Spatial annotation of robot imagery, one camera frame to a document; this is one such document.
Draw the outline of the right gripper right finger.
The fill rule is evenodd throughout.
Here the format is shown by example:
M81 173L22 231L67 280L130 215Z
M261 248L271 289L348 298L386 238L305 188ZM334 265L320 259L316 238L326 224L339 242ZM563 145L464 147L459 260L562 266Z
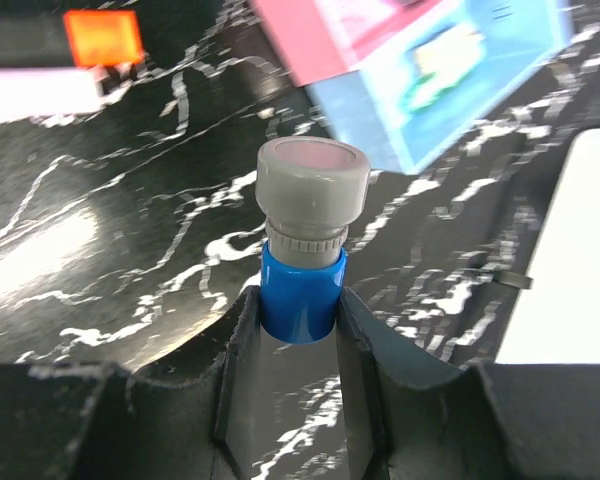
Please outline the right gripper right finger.
M351 290L337 354L354 479L600 479L600 365L445 363Z

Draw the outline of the green stapler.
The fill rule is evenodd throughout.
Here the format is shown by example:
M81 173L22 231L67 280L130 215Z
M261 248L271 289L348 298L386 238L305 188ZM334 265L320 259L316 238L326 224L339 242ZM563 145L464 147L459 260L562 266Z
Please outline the green stapler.
M419 77L405 96L409 112L417 112L434 104L446 91L455 88L485 57L481 47L457 57L429 54L418 62Z

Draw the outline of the orange capped black highlighter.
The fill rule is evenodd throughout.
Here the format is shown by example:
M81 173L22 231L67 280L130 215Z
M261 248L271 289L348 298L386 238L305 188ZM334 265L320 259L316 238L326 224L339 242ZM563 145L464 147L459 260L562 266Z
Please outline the orange capped black highlighter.
M144 57L131 10L0 17L0 69L117 66Z

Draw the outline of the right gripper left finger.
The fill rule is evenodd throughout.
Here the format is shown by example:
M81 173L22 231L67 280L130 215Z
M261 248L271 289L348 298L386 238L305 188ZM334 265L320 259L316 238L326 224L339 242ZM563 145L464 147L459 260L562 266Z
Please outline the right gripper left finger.
M0 364L0 479L246 479L259 291L167 355Z

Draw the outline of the blue capped small bottle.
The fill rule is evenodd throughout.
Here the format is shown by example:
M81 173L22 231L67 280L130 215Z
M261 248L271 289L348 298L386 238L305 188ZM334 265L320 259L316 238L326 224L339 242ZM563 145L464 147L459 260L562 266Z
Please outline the blue capped small bottle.
M308 344L335 323L350 225L365 205L371 165L357 148L318 137L267 141L257 156L256 201L266 217L261 324Z

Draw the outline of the pink highlighter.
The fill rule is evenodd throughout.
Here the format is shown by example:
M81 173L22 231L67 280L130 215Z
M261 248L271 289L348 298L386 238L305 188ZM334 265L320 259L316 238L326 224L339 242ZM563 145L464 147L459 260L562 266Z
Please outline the pink highlighter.
M93 113L102 105L100 68L0 69L0 123Z

